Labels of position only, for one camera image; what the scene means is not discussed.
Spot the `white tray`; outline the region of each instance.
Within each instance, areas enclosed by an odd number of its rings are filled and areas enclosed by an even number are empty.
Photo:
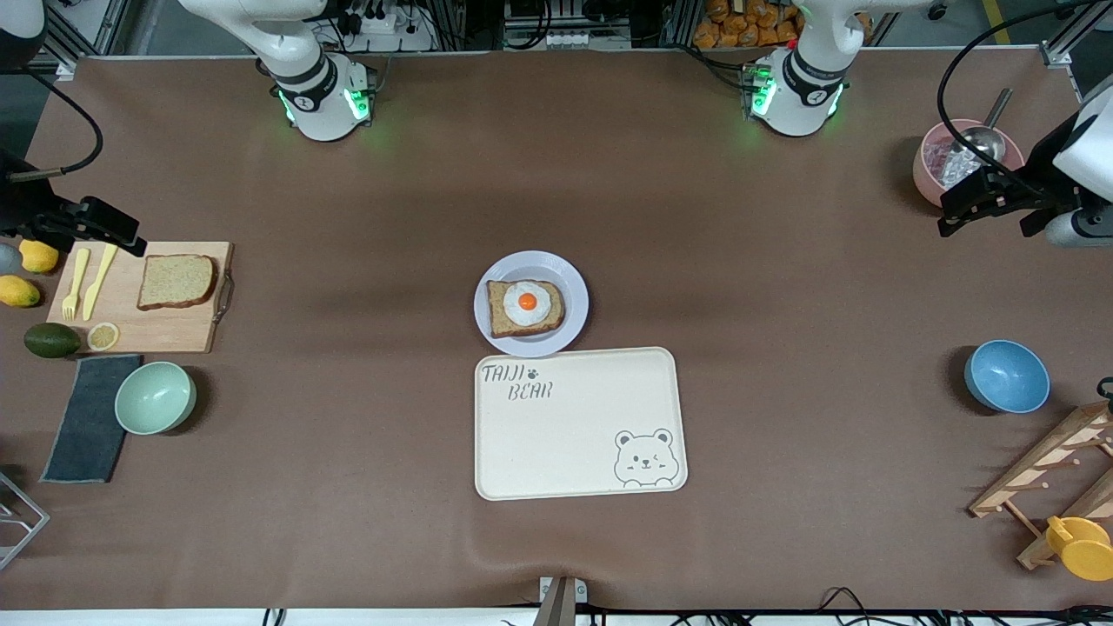
[[[676,491],[687,480],[668,350],[499,355],[475,366],[475,490],[483,498]]]

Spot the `gray cloth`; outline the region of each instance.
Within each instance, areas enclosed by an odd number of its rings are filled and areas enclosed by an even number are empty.
[[[108,482],[112,478],[125,434],[116,421],[116,392],[141,363],[139,354],[78,361],[73,392],[39,481]]]

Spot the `avocado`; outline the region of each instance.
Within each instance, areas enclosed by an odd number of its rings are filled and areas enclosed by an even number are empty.
[[[47,322],[28,329],[23,345],[36,356],[61,359],[81,350],[81,338],[67,325]]]

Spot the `bread slice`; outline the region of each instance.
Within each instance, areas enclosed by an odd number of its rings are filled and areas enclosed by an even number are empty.
[[[217,263],[200,254],[148,256],[139,287],[139,311],[188,309],[204,304],[216,290]]]
[[[544,320],[530,326],[519,326],[506,316],[506,311],[502,307],[502,299],[506,295],[506,290],[515,282],[530,282],[541,285],[549,292],[549,300],[552,301],[552,309]],[[545,281],[487,281],[487,307],[491,309],[491,336],[501,339],[504,336],[530,336],[554,331],[564,323],[564,299],[560,294],[556,285]]]

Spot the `yellow knife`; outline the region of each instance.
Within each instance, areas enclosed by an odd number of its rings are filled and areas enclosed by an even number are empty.
[[[116,258],[116,251],[120,248],[108,244],[105,246],[105,255],[100,257],[100,268],[97,270],[97,280],[89,285],[89,290],[85,292],[85,302],[81,307],[81,319],[86,322],[89,317],[92,317],[92,307],[97,304],[97,295],[100,294],[100,285],[105,284],[105,275],[108,274],[108,267],[112,264],[112,260]]]

